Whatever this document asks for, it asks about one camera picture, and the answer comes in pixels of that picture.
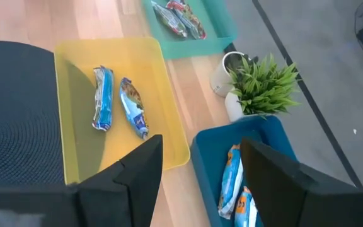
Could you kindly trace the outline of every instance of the teal tray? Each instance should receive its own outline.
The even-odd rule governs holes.
[[[165,59],[218,54],[237,37],[236,25],[223,0],[186,0],[207,33],[205,40],[195,40],[191,34],[186,39],[178,37],[156,18],[151,0],[142,1],[152,35],[159,41]],[[155,2],[166,6],[168,1]]]

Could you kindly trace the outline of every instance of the chip bag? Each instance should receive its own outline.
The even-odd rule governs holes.
[[[234,213],[235,227],[248,227],[250,201],[251,193],[249,189],[245,186],[236,204],[236,210]]]
[[[96,78],[95,114],[92,126],[107,131],[112,126],[113,71],[103,66],[93,69]]]
[[[151,4],[156,15],[160,18],[164,25],[170,28],[177,35],[184,38],[187,37],[187,29],[180,21],[179,17],[177,17],[170,9],[166,9],[154,1],[151,1]]]
[[[228,162],[222,176],[221,196],[218,205],[218,214],[221,217],[231,219],[242,179],[243,165],[240,159],[240,145],[233,145],[228,152]]]
[[[123,78],[118,89],[120,102],[123,104],[125,116],[135,133],[142,139],[147,139],[149,127],[145,117],[145,110],[141,96],[132,85],[131,80]]]
[[[184,0],[170,0],[166,7],[176,13],[181,22],[190,30],[193,38],[203,40],[207,37],[201,21],[193,14],[190,5]]]

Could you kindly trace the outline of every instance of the blue bin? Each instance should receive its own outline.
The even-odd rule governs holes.
[[[266,119],[248,117],[230,125],[199,132],[190,148],[191,158],[212,227],[234,226],[234,214],[230,220],[221,218],[217,206],[227,153],[233,144],[241,142],[242,137],[261,141],[297,160],[282,124],[275,116],[268,116]],[[262,226],[259,217],[257,220],[256,226]]]

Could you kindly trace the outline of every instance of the blue snack wrapper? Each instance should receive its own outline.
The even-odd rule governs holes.
[[[134,128],[137,135],[147,139],[149,127],[146,122],[144,106],[138,91],[132,85],[131,80],[123,78],[121,80],[119,93],[120,101],[123,103],[125,116]]]
[[[92,126],[107,131],[112,126],[113,71],[103,66],[93,69],[96,78],[95,115]]]
[[[249,189],[245,186],[239,197],[234,214],[235,227],[255,227],[257,208]]]
[[[221,217],[231,219],[242,179],[243,165],[240,159],[240,145],[233,145],[228,152],[228,162],[222,176],[221,196],[218,205],[218,214]]]

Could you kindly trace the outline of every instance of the plant leaves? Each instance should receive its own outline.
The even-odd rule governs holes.
[[[240,105],[242,106],[242,111],[245,112],[245,110],[246,110],[246,104],[240,103]]]
[[[266,75],[266,65],[267,65],[267,57],[262,60],[260,67],[258,68],[258,74],[260,78],[263,78]]]
[[[250,78],[250,79],[253,79],[253,75],[251,75],[250,73],[244,73],[245,75],[245,78]]]
[[[263,96],[271,96],[272,94],[274,94],[274,92],[275,92],[275,88],[271,88],[270,90],[264,92]]]
[[[282,73],[285,74],[285,73],[293,73],[296,69],[296,63],[292,63],[290,66],[288,67],[285,67],[283,70],[282,70]]]
[[[254,97],[253,98],[253,102],[259,102],[259,101],[262,101],[262,100],[264,100],[265,98],[264,97],[262,97],[262,96],[256,96],[256,97]]]
[[[300,104],[300,103],[295,102],[295,101],[291,100],[290,98],[286,98],[286,97],[276,98],[276,100],[284,102],[286,105],[299,105]]]
[[[231,93],[237,95],[238,97],[242,97],[242,92],[239,89],[234,89],[231,91]]]
[[[260,91],[260,89],[262,87],[261,84],[260,84],[260,82],[258,82],[258,80],[256,80],[256,79],[254,79],[253,82],[255,84],[255,87],[253,87],[254,92]]]
[[[295,78],[298,73],[292,73],[292,72],[286,72],[280,79],[279,83],[281,85],[285,84],[291,84],[292,82],[295,82]]]
[[[261,117],[262,119],[264,119],[264,120],[267,120],[267,118],[266,118],[266,115],[265,114],[259,114],[258,115],[259,117]]]
[[[272,65],[277,65],[274,61],[274,55],[273,54],[270,54],[270,66]]]
[[[247,60],[242,57],[242,63],[243,63],[243,69],[248,72],[250,69],[249,69],[249,63],[247,62]]]
[[[228,69],[229,70],[229,75],[231,76],[232,80],[237,83],[238,82],[238,75],[231,69]]]
[[[250,105],[251,104],[251,100],[243,100],[241,101],[242,104],[245,104],[245,105]]]
[[[251,79],[245,84],[245,92],[253,93],[256,85],[256,79]]]
[[[277,104],[268,104],[265,109],[266,110],[276,110],[277,108],[281,107],[282,103],[277,103]]]
[[[281,106],[277,110],[280,111],[280,112],[288,113],[288,110],[287,110],[287,108],[285,106]]]

